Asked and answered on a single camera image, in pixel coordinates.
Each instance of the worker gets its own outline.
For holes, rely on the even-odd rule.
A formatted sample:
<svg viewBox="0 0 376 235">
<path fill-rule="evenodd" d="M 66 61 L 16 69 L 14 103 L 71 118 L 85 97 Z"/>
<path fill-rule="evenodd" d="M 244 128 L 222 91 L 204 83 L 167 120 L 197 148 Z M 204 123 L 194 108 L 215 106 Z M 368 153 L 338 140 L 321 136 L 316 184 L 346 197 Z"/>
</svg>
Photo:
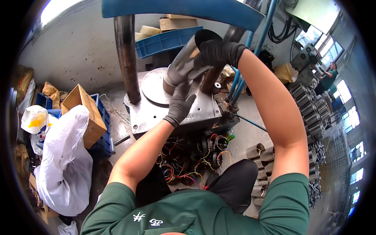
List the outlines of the worker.
<svg viewBox="0 0 376 235">
<path fill-rule="evenodd" d="M 251 203 L 256 164 L 231 165 L 206 190 L 171 193 L 155 164 L 172 131 L 186 118 L 187 100 L 178 85 L 168 114 L 133 143 L 114 165 L 108 184 L 86 217 L 81 234 L 305 234 L 309 211 L 307 136 L 299 109 L 278 78 L 244 45 L 207 41 L 195 67 L 229 64 L 238 68 L 255 99 L 275 148 L 270 186 L 258 218 L 243 216 Z"/>
<path fill-rule="evenodd" d="M 318 83 L 317 87 L 315 88 L 316 95 L 321 95 L 324 91 L 329 90 L 332 86 L 335 78 L 337 77 L 337 65 L 334 62 L 330 63 L 330 71 L 324 71 L 321 67 L 320 70 L 325 74 L 324 77 L 320 76 L 320 82 Z"/>
</svg>

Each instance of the white wire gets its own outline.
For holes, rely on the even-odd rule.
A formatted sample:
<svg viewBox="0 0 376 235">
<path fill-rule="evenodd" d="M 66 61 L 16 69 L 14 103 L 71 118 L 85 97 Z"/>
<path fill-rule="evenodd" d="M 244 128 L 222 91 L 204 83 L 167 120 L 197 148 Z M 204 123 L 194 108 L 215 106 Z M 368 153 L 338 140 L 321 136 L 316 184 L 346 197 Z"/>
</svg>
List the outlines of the white wire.
<svg viewBox="0 0 376 235">
<path fill-rule="evenodd" d="M 99 98 L 101 98 L 101 96 L 105 96 L 106 99 L 108 100 L 108 101 L 102 101 L 102 103 L 107 103 L 107 104 L 109 105 L 109 107 L 112 107 L 112 108 L 115 110 L 115 111 L 114 111 L 115 115 L 116 115 L 116 116 L 117 116 L 122 122 L 124 122 L 124 123 L 127 124 L 128 126 L 131 126 L 130 121 L 129 121 L 126 117 L 124 117 L 124 116 L 122 115 L 122 114 L 126 114 L 126 113 L 119 112 L 119 110 L 117 110 L 117 108 L 115 108 L 115 107 L 110 103 L 110 100 L 109 100 L 109 98 L 107 97 L 106 94 L 102 94 L 102 95 L 100 95 Z"/>
</svg>

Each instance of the glove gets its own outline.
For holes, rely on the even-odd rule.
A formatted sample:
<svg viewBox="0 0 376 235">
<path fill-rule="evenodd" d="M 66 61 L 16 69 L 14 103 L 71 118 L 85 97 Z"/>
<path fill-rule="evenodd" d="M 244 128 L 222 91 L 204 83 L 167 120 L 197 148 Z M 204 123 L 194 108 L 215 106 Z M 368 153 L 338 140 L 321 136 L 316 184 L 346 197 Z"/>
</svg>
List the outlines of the glove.
<svg viewBox="0 0 376 235">
<path fill-rule="evenodd" d="M 209 40 L 200 44 L 200 53 L 193 61 L 196 69 L 210 65 L 232 65 L 238 68 L 238 62 L 246 46 L 236 42 Z"/>
<path fill-rule="evenodd" d="M 188 82 L 180 83 L 172 95 L 170 105 L 168 106 L 168 114 L 163 118 L 174 127 L 177 127 L 188 115 L 196 95 L 191 95 L 187 101 L 185 97 L 190 90 Z"/>
</svg>

